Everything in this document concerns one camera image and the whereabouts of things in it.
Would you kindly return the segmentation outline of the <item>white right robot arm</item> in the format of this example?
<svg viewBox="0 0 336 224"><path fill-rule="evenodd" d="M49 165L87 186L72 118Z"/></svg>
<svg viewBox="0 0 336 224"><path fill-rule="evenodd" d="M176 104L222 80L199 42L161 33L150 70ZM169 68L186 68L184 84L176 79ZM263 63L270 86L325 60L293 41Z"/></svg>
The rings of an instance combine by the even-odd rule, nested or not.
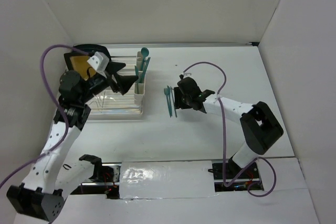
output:
<svg viewBox="0 0 336 224"><path fill-rule="evenodd" d="M241 126L245 142L228 160L229 172L235 178L242 177L247 172L247 165L264 155L284 134L266 103L242 103L216 95L211 90L202 91L190 77L180 80L174 88L174 107L224 115L226 120Z"/></svg>

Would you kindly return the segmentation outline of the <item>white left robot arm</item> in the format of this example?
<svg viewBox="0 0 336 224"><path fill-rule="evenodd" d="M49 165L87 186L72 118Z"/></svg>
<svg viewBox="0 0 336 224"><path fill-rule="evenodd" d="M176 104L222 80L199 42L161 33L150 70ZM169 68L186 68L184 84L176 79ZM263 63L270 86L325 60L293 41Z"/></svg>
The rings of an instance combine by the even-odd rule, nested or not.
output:
<svg viewBox="0 0 336 224"><path fill-rule="evenodd" d="M79 184L103 177L101 158L84 154L79 157L75 172L60 175L64 161L91 112L88 102L97 94L110 88L115 93L126 94L137 81L136 75L120 75L126 66L111 61L98 67L90 64L96 73L83 78L75 70L68 70L60 77L57 110L50 128L48 140L36 160L29 162L31 170L20 185L11 185L6 197L18 214L52 223L60 214L68 196Z"/></svg>

